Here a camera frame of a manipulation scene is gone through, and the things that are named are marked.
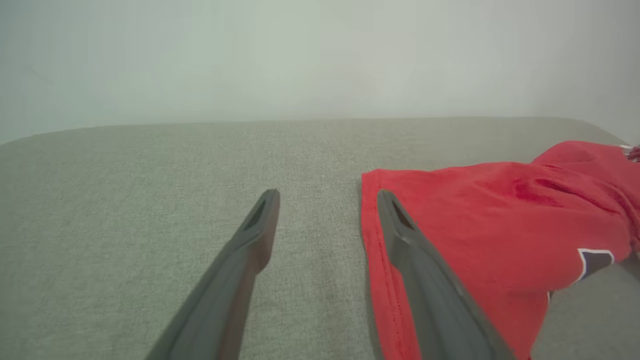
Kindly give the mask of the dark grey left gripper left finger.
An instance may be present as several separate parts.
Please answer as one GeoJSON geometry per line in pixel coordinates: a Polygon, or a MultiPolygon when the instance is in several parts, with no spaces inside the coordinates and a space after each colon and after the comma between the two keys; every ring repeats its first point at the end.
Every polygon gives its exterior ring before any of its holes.
{"type": "Polygon", "coordinates": [[[147,359],[238,359],[255,280],[271,259],[280,207],[277,189],[261,194],[147,359]]]}

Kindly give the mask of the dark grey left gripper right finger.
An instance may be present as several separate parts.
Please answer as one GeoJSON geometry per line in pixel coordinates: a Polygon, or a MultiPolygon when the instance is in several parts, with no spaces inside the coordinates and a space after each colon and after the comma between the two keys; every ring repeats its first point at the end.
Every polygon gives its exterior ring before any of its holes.
{"type": "Polygon", "coordinates": [[[380,190],[377,209],[423,360],[513,360],[507,342],[397,196],[380,190]]]}

